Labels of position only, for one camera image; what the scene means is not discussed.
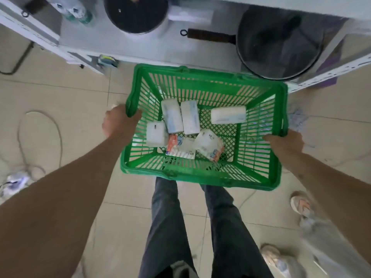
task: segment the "tiled floor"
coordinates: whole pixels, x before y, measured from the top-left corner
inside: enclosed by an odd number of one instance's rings
[[[0,28],[0,70],[10,69],[27,41]],[[120,63],[107,77],[68,65],[58,56],[35,47],[18,73],[0,77],[0,155],[12,165],[21,162],[16,128],[22,113],[38,109],[58,122],[66,164],[103,140],[100,129],[107,108],[124,102],[131,90],[133,64]],[[371,182],[371,66],[339,78],[337,85],[304,90],[290,96],[308,120],[303,125],[305,150],[321,161]],[[57,168],[58,135],[53,125],[37,114],[26,117],[21,139],[31,163],[47,172]],[[7,168],[0,162],[0,172]],[[210,220],[197,184],[179,182],[179,198],[188,240],[200,278],[211,275],[213,252]],[[272,192],[231,188],[243,221],[258,246],[273,243],[299,257],[309,277],[324,277],[310,254],[301,247],[298,215],[289,196],[303,189],[284,170],[282,184]],[[89,278],[136,277],[151,225],[154,178],[125,175],[116,164],[85,250]]]

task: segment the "black cable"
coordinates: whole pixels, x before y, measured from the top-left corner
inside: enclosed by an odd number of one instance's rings
[[[16,73],[18,71],[18,69],[21,67],[22,63],[25,61],[25,59],[28,56],[28,54],[30,53],[31,49],[34,46],[34,43],[35,42],[33,42],[33,41],[30,42],[30,44],[28,45],[27,49],[25,50],[25,52],[23,53],[23,55],[20,57],[20,59],[18,60],[16,66],[14,66],[14,68],[13,68],[13,70],[11,72],[1,72],[0,71],[0,74],[11,76],[14,73]]]

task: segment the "pan handle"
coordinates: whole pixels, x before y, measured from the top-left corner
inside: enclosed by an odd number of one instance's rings
[[[201,29],[193,29],[193,28],[189,28],[188,30],[182,29],[180,31],[180,35],[187,36],[187,38],[190,38],[190,39],[220,42],[220,43],[230,43],[233,45],[236,44],[235,35],[212,32],[212,31],[201,30]]]

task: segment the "leg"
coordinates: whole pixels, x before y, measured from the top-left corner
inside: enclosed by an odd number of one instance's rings
[[[152,197],[152,226],[139,278],[154,278],[177,261],[185,261],[195,270],[178,200],[177,183],[158,177]]]
[[[212,278],[273,278],[259,248],[242,222],[233,198],[219,186],[201,185],[211,221]]]

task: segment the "frying pan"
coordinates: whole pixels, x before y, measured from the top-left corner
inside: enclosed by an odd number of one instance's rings
[[[323,29],[315,14],[250,6],[236,35],[189,28],[190,39],[236,46],[244,66],[270,80],[292,80],[308,71],[323,49]]]

